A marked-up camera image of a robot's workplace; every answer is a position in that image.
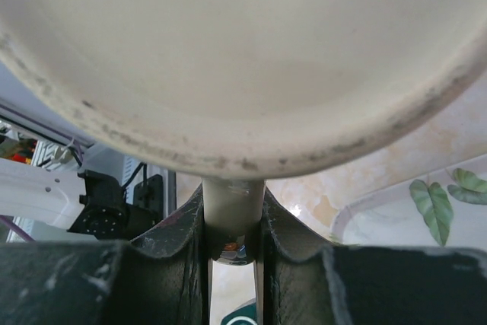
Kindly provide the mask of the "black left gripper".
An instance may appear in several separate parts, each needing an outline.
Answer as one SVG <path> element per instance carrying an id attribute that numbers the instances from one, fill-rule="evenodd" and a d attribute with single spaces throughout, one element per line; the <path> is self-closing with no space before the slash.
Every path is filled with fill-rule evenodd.
<path id="1" fill-rule="evenodd" d="M 71 233 L 130 241 L 164 218 L 164 180 L 160 174 L 148 177 L 145 167 L 137 167 L 123 185 L 92 170 L 78 176 L 85 185 L 85 193 L 79 196 L 84 208 L 68 229 Z"/>

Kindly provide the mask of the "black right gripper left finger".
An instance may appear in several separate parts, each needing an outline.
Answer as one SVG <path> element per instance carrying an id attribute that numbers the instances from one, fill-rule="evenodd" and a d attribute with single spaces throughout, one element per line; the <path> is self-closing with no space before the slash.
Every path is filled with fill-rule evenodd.
<path id="1" fill-rule="evenodd" d="M 133 241 L 1 246 L 3 324 L 202 324 L 202 190 Z"/>

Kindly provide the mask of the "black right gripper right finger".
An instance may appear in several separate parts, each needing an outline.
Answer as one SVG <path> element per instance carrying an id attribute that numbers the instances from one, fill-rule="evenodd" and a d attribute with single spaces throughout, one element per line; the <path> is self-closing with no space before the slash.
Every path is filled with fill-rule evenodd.
<path id="1" fill-rule="evenodd" d="M 334 244 L 266 192 L 263 324 L 484 324 L 486 255 L 438 247 Z"/>

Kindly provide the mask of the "dark green mug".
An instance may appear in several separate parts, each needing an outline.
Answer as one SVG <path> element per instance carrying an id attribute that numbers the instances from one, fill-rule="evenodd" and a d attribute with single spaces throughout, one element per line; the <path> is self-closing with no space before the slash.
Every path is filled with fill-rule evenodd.
<path id="1" fill-rule="evenodd" d="M 221 320 L 221 325 L 257 325 L 256 302 L 242 304 Z"/>

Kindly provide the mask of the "cream floral mug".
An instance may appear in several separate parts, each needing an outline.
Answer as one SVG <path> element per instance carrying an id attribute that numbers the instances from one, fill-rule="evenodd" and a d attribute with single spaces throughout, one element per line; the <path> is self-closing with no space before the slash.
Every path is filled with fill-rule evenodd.
<path id="1" fill-rule="evenodd" d="M 383 148 L 486 68 L 486 0 L 1 0 L 1 61 L 60 116 L 200 176 L 212 257 L 256 256 L 268 179 Z"/>

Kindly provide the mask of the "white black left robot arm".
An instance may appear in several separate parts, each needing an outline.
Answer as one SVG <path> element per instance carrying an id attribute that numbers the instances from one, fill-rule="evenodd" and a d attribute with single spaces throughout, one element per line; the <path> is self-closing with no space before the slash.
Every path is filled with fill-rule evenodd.
<path id="1" fill-rule="evenodd" d="M 139 185 L 141 200 L 126 201 L 127 185 L 84 170 L 47 170 L 1 159 L 1 214 L 41 221 L 98 240 L 138 237 L 163 219 L 162 176 Z"/>

